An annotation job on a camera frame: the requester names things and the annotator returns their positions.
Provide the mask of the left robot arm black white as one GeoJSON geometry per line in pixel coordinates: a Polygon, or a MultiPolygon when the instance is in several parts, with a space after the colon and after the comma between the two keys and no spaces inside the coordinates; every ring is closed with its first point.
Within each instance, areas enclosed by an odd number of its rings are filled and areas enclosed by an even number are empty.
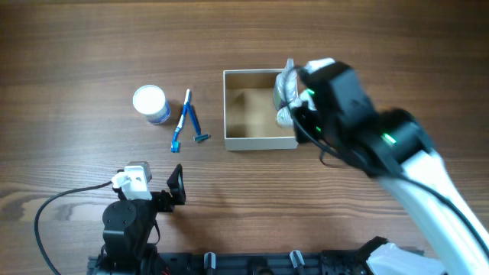
{"type": "Polygon", "coordinates": [[[184,205],[183,167],[177,164],[167,180],[168,191],[151,192],[149,163],[130,162],[112,177],[118,201],[102,214],[104,245],[91,274],[170,274],[158,254],[157,244],[148,241],[151,231],[161,236],[157,214],[173,212],[184,205]]]}

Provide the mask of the white squeeze tube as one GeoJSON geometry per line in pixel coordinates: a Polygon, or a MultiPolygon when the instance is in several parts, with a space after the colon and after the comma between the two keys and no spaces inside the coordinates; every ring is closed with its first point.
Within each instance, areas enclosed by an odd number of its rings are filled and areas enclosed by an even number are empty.
{"type": "MultiPolygon", "coordinates": [[[[299,108],[303,103],[307,104],[307,108],[312,111],[316,112],[316,106],[315,103],[313,102],[313,95],[315,95],[315,92],[312,91],[311,89],[305,89],[303,90],[298,97],[293,99],[289,107],[291,109],[299,108]]],[[[290,110],[287,107],[282,107],[276,117],[276,121],[278,125],[282,128],[291,128],[293,127],[293,119],[290,114],[290,110]]]]}

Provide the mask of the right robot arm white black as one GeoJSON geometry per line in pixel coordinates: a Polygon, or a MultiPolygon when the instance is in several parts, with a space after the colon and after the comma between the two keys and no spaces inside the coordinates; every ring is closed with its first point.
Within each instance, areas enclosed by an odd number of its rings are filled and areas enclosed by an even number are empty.
{"type": "Polygon", "coordinates": [[[376,180],[436,253],[424,257],[374,238],[356,260],[369,274],[486,274],[488,233],[463,199],[430,136],[407,111],[378,112],[356,72],[330,58],[293,66],[305,102],[288,102],[296,139],[376,180]]]}

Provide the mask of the white lidded blue jar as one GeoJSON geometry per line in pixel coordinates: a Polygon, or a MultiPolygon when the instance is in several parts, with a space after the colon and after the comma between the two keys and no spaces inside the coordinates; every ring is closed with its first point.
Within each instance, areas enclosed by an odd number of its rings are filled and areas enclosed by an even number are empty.
{"type": "Polygon", "coordinates": [[[170,106],[164,91],[155,85],[138,88],[133,95],[134,108],[151,124],[162,124],[170,117],[170,106]]]}

